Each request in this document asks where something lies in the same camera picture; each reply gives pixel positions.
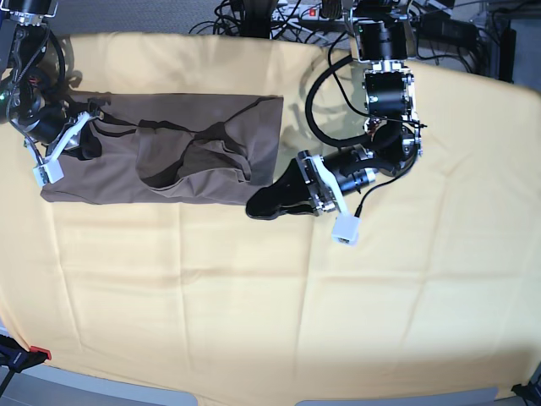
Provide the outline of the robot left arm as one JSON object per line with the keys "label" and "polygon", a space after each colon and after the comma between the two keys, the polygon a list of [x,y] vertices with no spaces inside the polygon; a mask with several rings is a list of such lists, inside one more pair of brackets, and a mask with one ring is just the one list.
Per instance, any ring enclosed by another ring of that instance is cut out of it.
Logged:
{"label": "robot left arm", "polygon": [[[309,89],[305,117],[313,135],[336,148],[327,156],[302,151],[273,185],[259,190],[247,203],[248,217],[274,220],[283,215],[313,215],[339,211],[357,222],[363,208],[349,211],[345,198],[370,195],[381,173],[391,183],[405,176],[422,154],[420,122],[415,103],[414,76],[405,64],[411,57],[412,30],[407,1],[324,1],[320,16],[342,19],[342,35],[351,52],[334,62]],[[324,82],[352,63],[365,65],[363,88],[366,120],[363,133],[346,139],[325,134],[314,118],[314,99]]]}

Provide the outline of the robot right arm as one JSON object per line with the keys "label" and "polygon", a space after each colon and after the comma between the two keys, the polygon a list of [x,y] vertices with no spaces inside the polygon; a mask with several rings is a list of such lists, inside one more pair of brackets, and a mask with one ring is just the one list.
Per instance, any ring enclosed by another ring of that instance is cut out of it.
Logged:
{"label": "robot right arm", "polygon": [[1,122],[24,138],[43,164],[52,153],[81,161],[102,153],[90,123],[104,117],[102,101],[68,93],[66,59],[49,25],[57,1],[1,2]]}

